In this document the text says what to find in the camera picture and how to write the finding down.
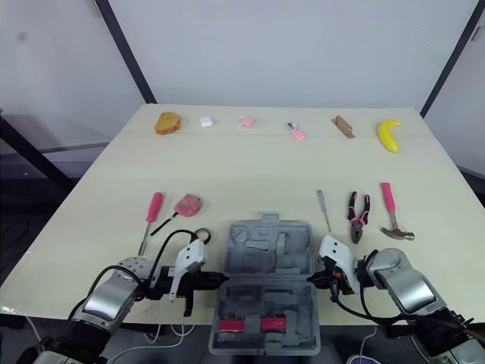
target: hammer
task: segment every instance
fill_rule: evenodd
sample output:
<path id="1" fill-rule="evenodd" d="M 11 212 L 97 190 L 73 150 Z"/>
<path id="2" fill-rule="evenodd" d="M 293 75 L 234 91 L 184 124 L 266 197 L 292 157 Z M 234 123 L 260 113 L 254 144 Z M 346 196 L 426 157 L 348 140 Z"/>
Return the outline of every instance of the hammer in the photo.
<path id="1" fill-rule="evenodd" d="M 413 233 L 408 233 L 404 231 L 400 231 L 399 226 L 397 225 L 396 220 L 396 204 L 394 203 L 393 193 L 391 191 L 391 185 L 387 182 L 380 184 L 380 188 L 382 189 L 382 193 L 384 195 L 384 202 L 386 203 L 387 211 L 391 216 L 391 223 L 393 224 L 392 230 L 387 230 L 386 228 L 382 227 L 380 230 L 385 233 L 388 237 L 392 237 L 393 239 L 397 240 L 414 240 L 415 235 Z"/>

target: white cable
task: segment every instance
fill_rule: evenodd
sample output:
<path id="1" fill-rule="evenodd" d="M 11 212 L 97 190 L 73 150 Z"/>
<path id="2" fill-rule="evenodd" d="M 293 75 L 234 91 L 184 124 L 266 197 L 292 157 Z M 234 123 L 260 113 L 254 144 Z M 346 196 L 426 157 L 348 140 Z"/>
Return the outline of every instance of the white cable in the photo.
<path id="1" fill-rule="evenodd" d="M 150 338 L 149 338 L 149 336 L 147 334 L 143 334 L 143 336 L 145 337 L 145 340 L 149 344 L 153 344 L 154 342 L 156 342 L 156 340 L 158 339 L 158 335 L 160 334 L 160 329 L 161 329 L 161 324 L 158 324 L 157 333 L 153 337 L 153 340 L 150 340 Z"/>
<path id="2" fill-rule="evenodd" d="M 419 348 L 419 346 L 416 344 L 416 341 L 415 339 L 411 336 L 411 341 L 412 343 L 415 345 L 415 348 L 417 350 L 417 352 L 419 353 L 419 355 L 421 355 L 421 358 L 423 358 L 424 360 L 426 360 L 426 362 L 428 364 L 430 364 L 430 361 L 427 359 L 427 357 L 423 354 L 423 352 L 421 351 L 421 349 Z"/>
<path id="3" fill-rule="evenodd" d="M 39 332 L 37 331 L 36 329 L 36 326 L 33 324 L 32 320 L 30 319 L 29 316 L 25 315 L 25 318 L 27 319 L 27 321 L 30 323 L 30 326 L 32 326 L 32 329 L 33 329 L 33 333 L 36 335 L 37 337 L 37 340 L 40 342 L 40 335 L 39 335 Z"/>
<path id="4" fill-rule="evenodd" d="M 367 339 L 370 339 L 371 337 L 375 336 L 376 333 L 377 333 L 377 325 L 374 326 L 374 332 L 372 334 L 364 337 L 364 340 L 362 341 L 362 345 L 361 345 L 361 350 L 358 353 L 358 364 L 362 364 L 362 350 L 364 349 L 365 341 Z"/>
<path id="5" fill-rule="evenodd" d="M 192 327 L 185 333 L 185 334 L 181 334 L 179 331 L 175 330 L 175 326 L 173 325 L 170 325 L 170 327 L 172 328 L 172 331 L 174 332 L 174 334 L 176 336 L 187 336 L 188 334 L 190 334 L 192 331 L 194 331 L 194 328 L 196 328 L 195 325 L 192 325 Z"/>
<path id="6" fill-rule="evenodd" d="M 116 354 L 115 356 L 113 356 L 111 359 L 108 360 L 108 363 L 109 364 L 113 364 L 116 360 L 118 360 L 118 358 L 130 351 L 133 351 L 133 350 L 141 350 L 141 349 L 168 349 L 168 348 L 171 348 L 171 347 L 178 347 L 183 341 L 183 336 L 180 337 L 180 340 L 178 343 L 175 343 L 175 344 L 172 344 L 172 345 L 164 345 L 162 347 L 131 347 L 130 349 L 126 349 L 124 351 L 122 351 L 121 353 L 118 353 Z"/>

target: white wall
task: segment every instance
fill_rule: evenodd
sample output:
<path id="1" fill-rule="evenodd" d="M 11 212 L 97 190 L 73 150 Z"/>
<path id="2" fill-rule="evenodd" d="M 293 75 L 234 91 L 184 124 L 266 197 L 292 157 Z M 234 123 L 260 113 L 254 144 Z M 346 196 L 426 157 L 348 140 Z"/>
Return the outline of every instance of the white wall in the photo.
<path id="1" fill-rule="evenodd" d="M 90 0 L 0 1 L 0 108 L 35 147 L 107 142 L 142 103 Z"/>
<path id="2" fill-rule="evenodd" d="M 159 102 L 416 109 L 476 4 L 111 0 Z M 1 0 L 0 52 L 0 107 L 39 149 L 107 142 L 143 103 L 91 0 Z"/>
<path id="3" fill-rule="evenodd" d="M 485 176 L 485 33 L 467 43 L 424 120 L 454 163 Z"/>
<path id="4" fill-rule="evenodd" d="M 158 102 L 421 109 L 476 0 L 116 0 Z"/>

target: white cube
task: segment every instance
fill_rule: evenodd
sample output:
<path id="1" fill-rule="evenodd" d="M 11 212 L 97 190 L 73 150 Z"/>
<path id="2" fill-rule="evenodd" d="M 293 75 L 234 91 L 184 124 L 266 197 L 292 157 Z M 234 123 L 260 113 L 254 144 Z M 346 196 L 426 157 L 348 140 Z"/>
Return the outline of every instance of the white cube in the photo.
<path id="1" fill-rule="evenodd" d="M 200 118 L 200 124 L 202 127 L 211 127 L 214 125 L 214 122 L 210 116 L 204 116 L 203 118 Z"/>

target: pink screwdriver handle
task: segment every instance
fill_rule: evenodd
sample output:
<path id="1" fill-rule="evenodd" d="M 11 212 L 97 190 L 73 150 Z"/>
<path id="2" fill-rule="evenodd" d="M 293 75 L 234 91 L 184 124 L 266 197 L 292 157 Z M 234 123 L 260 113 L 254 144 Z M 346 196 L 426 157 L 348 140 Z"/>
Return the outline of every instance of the pink screwdriver handle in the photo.
<path id="1" fill-rule="evenodd" d="M 163 193 L 155 192 L 150 203 L 149 214 L 146 216 L 146 221 L 154 222 L 157 219 L 158 212 L 161 208 L 161 203 L 164 200 Z"/>
<path id="2" fill-rule="evenodd" d="M 393 193 L 391 192 L 391 185 L 388 182 L 384 182 L 380 184 L 380 188 L 382 188 L 387 211 L 392 213 L 396 212 L 396 204 L 394 203 Z"/>

